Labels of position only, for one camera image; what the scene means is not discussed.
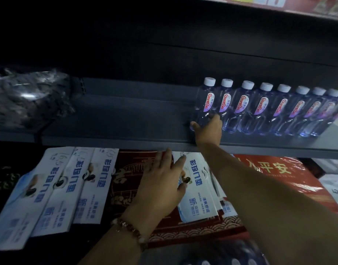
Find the upper shelf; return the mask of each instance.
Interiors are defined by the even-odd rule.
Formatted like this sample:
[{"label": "upper shelf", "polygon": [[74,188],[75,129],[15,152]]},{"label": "upper shelf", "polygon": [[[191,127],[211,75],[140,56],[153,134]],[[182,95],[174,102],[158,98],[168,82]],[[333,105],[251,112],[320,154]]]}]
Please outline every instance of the upper shelf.
[{"label": "upper shelf", "polygon": [[[197,88],[123,81],[108,81],[105,87],[105,81],[86,80],[90,94],[75,102],[75,115],[43,132],[44,145],[198,150],[189,129]],[[108,95],[94,94],[100,89],[108,89]],[[221,147],[233,154],[338,159],[338,127],[332,125],[319,138],[224,133]]]}]

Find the water bottle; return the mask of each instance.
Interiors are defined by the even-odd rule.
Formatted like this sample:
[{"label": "water bottle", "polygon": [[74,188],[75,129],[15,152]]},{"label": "water bottle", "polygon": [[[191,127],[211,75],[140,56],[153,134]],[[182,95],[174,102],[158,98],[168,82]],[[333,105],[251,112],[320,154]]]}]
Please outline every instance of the water bottle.
[{"label": "water bottle", "polygon": [[276,122],[276,125],[272,132],[276,136],[282,136],[291,124],[294,117],[299,115],[305,104],[311,102],[310,95],[307,93],[310,91],[308,87],[299,85],[295,93],[290,97],[288,104],[284,111],[281,113],[280,118]]},{"label": "water bottle", "polygon": [[260,88],[255,91],[250,109],[243,115],[237,128],[238,131],[250,135],[259,123],[266,118],[268,104],[272,103],[274,98],[274,92],[271,92],[272,88],[273,84],[262,83]]},{"label": "water bottle", "polygon": [[338,106],[334,109],[334,113],[331,117],[325,119],[321,124],[317,125],[316,128],[312,130],[311,135],[318,137],[321,135],[329,126],[338,118]]},{"label": "water bottle", "polygon": [[252,95],[252,88],[254,83],[251,81],[244,81],[242,86],[235,90],[235,95],[231,101],[233,108],[232,113],[227,113],[226,120],[223,122],[223,130],[228,133],[234,133],[239,125],[242,116],[249,109],[250,98]]},{"label": "water bottle", "polygon": [[291,121],[291,124],[285,131],[286,134],[294,136],[299,134],[303,126],[306,126],[311,119],[311,116],[317,113],[319,109],[325,104],[325,102],[330,98],[328,95],[323,96],[326,92],[324,88],[315,87],[312,90],[312,94],[310,95],[311,102],[308,102],[301,110],[299,115],[295,116]]},{"label": "water bottle", "polygon": [[233,80],[221,80],[221,86],[216,88],[213,110],[220,115],[220,119],[224,121],[225,115],[232,112],[231,100],[234,97],[232,89]]},{"label": "water bottle", "polygon": [[334,115],[338,106],[338,90],[329,89],[327,91],[327,95],[329,96],[329,99],[320,108],[318,113],[309,119],[307,125],[303,126],[300,136],[309,137],[318,125],[325,123],[326,120],[330,119]]},{"label": "water bottle", "polygon": [[278,86],[277,91],[274,93],[274,98],[269,101],[270,105],[265,113],[265,117],[262,118],[256,126],[255,130],[257,133],[265,135],[273,129],[291,96],[291,94],[288,93],[290,89],[291,87],[286,84],[280,84]]},{"label": "water bottle", "polygon": [[214,85],[215,79],[206,77],[202,86],[198,88],[195,110],[192,115],[192,121],[195,121],[201,126],[208,124],[210,118],[208,117],[212,110],[214,102]]}]

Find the wet wipes package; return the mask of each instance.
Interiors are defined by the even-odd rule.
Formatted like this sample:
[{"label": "wet wipes package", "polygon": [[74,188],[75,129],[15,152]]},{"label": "wet wipes package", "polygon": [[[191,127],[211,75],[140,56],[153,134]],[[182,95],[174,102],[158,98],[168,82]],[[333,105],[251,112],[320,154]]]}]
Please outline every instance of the wet wipes package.
[{"label": "wet wipes package", "polygon": [[95,148],[73,223],[100,224],[119,149]]},{"label": "wet wipes package", "polygon": [[182,151],[174,151],[172,155],[174,162],[180,156],[186,155],[186,162],[179,179],[179,184],[187,183],[186,193],[178,205],[181,220],[192,222],[217,216],[217,208],[207,181],[209,170],[205,168],[203,156],[200,153]]},{"label": "wet wipes package", "polygon": [[35,169],[19,179],[0,214],[0,250],[24,247],[73,150],[47,149]]},{"label": "wet wipes package", "polygon": [[94,148],[75,148],[65,170],[52,186],[53,192],[34,228],[32,237],[68,232],[73,222]]}]

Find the forearm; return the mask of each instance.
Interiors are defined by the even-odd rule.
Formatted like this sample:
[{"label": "forearm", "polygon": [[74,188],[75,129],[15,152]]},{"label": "forearm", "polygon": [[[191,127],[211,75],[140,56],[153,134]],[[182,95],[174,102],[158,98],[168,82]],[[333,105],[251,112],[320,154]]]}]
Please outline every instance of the forearm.
[{"label": "forearm", "polygon": [[338,244],[328,244],[328,234],[338,234],[338,216],[327,208],[246,166],[216,145],[204,144],[199,148],[247,230],[272,264],[310,262],[310,258],[318,255],[315,251],[322,253],[329,245],[333,248],[328,253],[338,249]]},{"label": "forearm", "polygon": [[[146,240],[160,221],[138,204],[131,204],[121,218],[138,229]],[[137,264],[141,255],[138,239],[126,229],[119,229],[119,232],[117,229],[119,227],[114,225],[79,265]]]}]

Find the white bottle cap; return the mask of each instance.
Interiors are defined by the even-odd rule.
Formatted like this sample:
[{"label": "white bottle cap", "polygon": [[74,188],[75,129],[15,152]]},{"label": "white bottle cap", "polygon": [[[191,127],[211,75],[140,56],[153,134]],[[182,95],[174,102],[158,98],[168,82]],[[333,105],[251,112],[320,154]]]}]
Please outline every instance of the white bottle cap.
[{"label": "white bottle cap", "polygon": [[280,84],[277,88],[278,91],[288,93],[290,91],[291,87],[286,84]]},{"label": "white bottle cap", "polygon": [[271,91],[272,88],[273,88],[273,84],[269,84],[269,83],[262,83],[260,86],[260,89],[264,91]]},{"label": "white bottle cap", "polygon": [[328,89],[327,95],[332,96],[332,97],[338,97],[338,90],[337,89]]},{"label": "white bottle cap", "polygon": [[251,81],[243,81],[242,82],[242,88],[245,88],[245,89],[248,89],[248,90],[251,90],[254,88],[254,85],[255,83],[254,82],[251,82]]},{"label": "white bottle cap", "polygon": [[232,85],[233,85],[233,80],[230,80],[230,79],[221,80],[221,86],[231,87]]},{"label": "white bottle cap", "polygon": [[215,85],[215,79],[212,77],[206,77],[204,83],[206,86],[214,86]]},{"label": "white bottle cap", "polygon": [[326,90],[322,87],[315,87],[314,89],[312,89],[312,93],[318,96],[322,96],[325,92]]},{"label": "white bottle cap", "polygon": [[308,92],[310,91],[310,89],[308,87],[299,85],[298,88],[296,89],[296,93],[302,94],[302,95],[306,95]]}]

